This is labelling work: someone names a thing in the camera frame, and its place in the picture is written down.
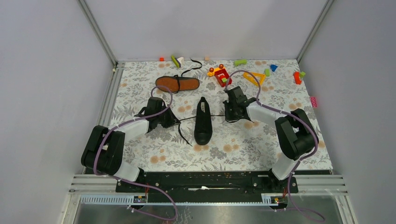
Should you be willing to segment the black sneaker with laces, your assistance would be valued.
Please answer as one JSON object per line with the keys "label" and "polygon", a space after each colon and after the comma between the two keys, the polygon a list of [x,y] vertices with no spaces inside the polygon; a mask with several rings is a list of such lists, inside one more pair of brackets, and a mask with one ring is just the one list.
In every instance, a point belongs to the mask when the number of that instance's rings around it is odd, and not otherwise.
{"label": "black sneaker with laces", "polygon": [[194,140],[200,145],[206,145],[212,138],[213,128],[212,128],[212,117],[214,115],[210,112],[209,103],[205,97],[201,97],[197,105],[196,116],[182,119],[181,121],[195,118],[194,127]]}

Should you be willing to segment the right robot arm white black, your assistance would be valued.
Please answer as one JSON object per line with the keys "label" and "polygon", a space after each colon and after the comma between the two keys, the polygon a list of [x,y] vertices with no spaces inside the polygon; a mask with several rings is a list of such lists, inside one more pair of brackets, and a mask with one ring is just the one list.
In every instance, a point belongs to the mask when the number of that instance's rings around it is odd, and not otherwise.
{"label": "right robot arm white black", "polygon": [[240,87],[225,90],[225,120],[257,120],[275,128],[281,156],[272,166],[268,179],[269,189],[280,192],[286,187],[286,178],[298,167],[300,161],[316,152],[318,136],[302,109],[282,111],[264,104],[258,98],[247,98]]}

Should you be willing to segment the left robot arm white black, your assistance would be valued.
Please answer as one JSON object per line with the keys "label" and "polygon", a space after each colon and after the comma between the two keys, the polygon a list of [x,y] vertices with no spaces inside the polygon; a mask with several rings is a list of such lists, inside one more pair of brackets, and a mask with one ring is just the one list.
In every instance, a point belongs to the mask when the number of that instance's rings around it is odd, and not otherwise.
{"label": "left robot arm white black", "polygon": [[151,132],[158,125],[169,128],[180,123],[163,99],[150,97],[147,105],[131,120],[113,128],[95,126],[83,151],[81,164],[86,168],[96,168],[98,175],[127,180],[132,191],[141,191],[145,180],[140,175],[144,171],[123,161],[125,143]]}

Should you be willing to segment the red duplo block assembly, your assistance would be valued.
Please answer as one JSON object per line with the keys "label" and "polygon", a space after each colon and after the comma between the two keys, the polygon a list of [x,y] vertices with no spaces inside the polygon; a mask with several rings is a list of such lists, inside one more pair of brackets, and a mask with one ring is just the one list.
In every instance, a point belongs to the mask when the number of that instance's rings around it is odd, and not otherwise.
{"label": "red duplo block assembly", "polygon": [[215,77],[218,84],[221,87],[225,87],[225,85],[229,79],[229,74],[228,74],[224,64],[219,64],[219,66],[216,68],[211,67],[209,69],[209,71],[207,72],[207,76]]}

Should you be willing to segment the floral patterned table mat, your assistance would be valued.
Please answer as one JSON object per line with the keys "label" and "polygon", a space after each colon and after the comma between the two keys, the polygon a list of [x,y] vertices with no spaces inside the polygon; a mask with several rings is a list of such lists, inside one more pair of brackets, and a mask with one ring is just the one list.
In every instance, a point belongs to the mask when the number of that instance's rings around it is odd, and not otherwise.
{"label": "floral patterned table mat", "polygon": [[[235,123],[224,120],[224,104],[228,96],[216,78],[207,76],[211,67],[224,64],[232,75],[232,87],[239,86],[248,97],[259,96],[263,104],[292,111],[303,109],[317,135],[321,131],[304,84],[295,84],[293,73],[299,71],[296,60],[249,60],[235,67],[233,61],[203,61],[202,68],[184,74],[200,81],[192,91],[172,93],[157,88],[155,81],[162,76],[180,75],[183,71],[198,66],[187,60],[178,69],[168,62],[126,62],[121,66],[118,93],[110,126],[130,120],[150,96],[171,102],[175,116],[182,120],[196,116],[201,97],[210,106],[213,134],[207,145],[200,146],[194,140],[195,118],[181,121],[181,125],[170,128],[158,126],[148,134],[125,143],[123,159],[147,172],[155,171],[219,171],[219,170],[268,170],[281,155],[275,128],[259,121],[241,119]],[[278,66],[273,72],[270,65]],[[243,77],[244,72],[264,74],[270,69],[262,86],[256,86]]]}

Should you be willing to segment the overturned shoe orange sole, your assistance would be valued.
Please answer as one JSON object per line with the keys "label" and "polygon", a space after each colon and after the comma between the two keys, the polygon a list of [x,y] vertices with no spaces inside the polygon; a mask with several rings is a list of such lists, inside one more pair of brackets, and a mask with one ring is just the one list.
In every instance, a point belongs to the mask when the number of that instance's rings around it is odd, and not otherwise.
{"label": "overturned shoe orange sole", "polygon": [[196,90],[200,86],[200,81],[194,77],[184,77],[184,74],[192,70],[199,70],[202,68],[202,63],[191,59],[192,62],[197,63],[198,66],[183,71],[180,75],[162,76],[156,79],[155,84],[158,89],[162,91],[170,91],[178,93],[180,91]]}

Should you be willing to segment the green curved toy block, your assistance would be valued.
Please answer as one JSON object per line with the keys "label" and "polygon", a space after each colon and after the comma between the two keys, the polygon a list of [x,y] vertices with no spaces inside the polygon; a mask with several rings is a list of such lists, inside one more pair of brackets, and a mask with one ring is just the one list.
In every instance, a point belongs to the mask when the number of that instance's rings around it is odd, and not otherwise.
{"label": "green curved toy block", "polygon": [[243,65],[243,64],[247,64],[247,60],[246,59],[240,59],[240,60],[235,60],[234,61],[234,66],[235,67]]}

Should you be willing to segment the blue toy block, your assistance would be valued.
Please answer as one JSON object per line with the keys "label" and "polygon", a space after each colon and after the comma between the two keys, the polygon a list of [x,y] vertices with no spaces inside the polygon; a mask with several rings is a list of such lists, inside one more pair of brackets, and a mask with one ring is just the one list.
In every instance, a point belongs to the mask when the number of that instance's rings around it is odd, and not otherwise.
{"label": "blue toy block", "polygon": [[271,69],[273,72],[275,72],[275,71],[277,70],[277,68],[278,68],[278,66],[275,65],[275,64],[271,64],[271,65],[270,65],[270,69]]}

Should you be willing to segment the green purple white toy blocks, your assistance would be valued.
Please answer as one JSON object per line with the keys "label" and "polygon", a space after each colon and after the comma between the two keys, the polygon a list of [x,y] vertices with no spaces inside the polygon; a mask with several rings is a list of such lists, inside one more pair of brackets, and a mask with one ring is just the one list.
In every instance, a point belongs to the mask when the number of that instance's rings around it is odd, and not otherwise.
{"label": "green purple white toy blocks", "polygon": [[182,68],[184,65],[184,57],[175,57],[174,55],[171,55],[171,60],[178,69]]}

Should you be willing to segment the red and green toy blocks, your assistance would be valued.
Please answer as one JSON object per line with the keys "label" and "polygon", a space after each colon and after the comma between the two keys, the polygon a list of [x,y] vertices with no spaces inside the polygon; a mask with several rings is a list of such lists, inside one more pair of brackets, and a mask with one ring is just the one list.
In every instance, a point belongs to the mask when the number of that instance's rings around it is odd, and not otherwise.
{"label": "red and green toy blocks", "polygon": [[300,85],[305,75],[306,75],[305,72],[299,72],[299,71],[294,72],[293,77],[295,80],[295,84]]}

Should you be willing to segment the pink lego brick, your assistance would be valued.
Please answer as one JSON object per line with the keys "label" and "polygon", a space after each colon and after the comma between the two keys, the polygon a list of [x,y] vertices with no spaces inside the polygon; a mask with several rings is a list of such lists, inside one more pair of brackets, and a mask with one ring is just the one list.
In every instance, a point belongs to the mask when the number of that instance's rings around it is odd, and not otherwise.
{"label": "pink lego brick", "polygon": [[313,108],[317,108],[318,107],[318,103],[315,97],[310,97],[310,101],[311,101],[311,105]]}

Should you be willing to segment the yellow triangular toy frame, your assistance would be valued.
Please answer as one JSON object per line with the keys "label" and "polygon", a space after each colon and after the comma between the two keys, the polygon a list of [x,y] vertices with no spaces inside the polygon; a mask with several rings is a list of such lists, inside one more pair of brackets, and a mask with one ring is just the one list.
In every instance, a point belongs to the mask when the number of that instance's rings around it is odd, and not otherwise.
{"label": "yellow triangular toy frame", "polygon": [[243,77],[256,86],[262,86],[267,76],[261,73],[244,72]]}

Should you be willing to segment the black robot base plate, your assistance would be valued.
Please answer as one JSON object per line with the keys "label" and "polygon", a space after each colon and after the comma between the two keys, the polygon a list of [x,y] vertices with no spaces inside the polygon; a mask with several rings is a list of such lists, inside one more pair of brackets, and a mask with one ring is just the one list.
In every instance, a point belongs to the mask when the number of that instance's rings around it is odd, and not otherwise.
{"label": "black robot base plate", "polygon": [[262,195],[281,198],[287,192],[298,192],[292,178],[277,180],[269,171],[226,172],[143,172],[138,185],[121,181],[116,193],[142,193],[150,203],[167,203],[171,197],[176,203],[247,203],[261,202]]}

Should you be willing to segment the aluminium frame rails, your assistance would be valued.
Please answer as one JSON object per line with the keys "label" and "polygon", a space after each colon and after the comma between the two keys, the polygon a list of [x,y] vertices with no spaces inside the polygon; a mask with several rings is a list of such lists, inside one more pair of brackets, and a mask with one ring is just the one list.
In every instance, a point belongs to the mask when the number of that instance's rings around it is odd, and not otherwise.
{"label": "aluminium frame rails", "polygon": [[[296,58],[324,0],[90,0],[117,60]],[[0,3],[0,221],[54,224],[113,64],[76,0]]]}

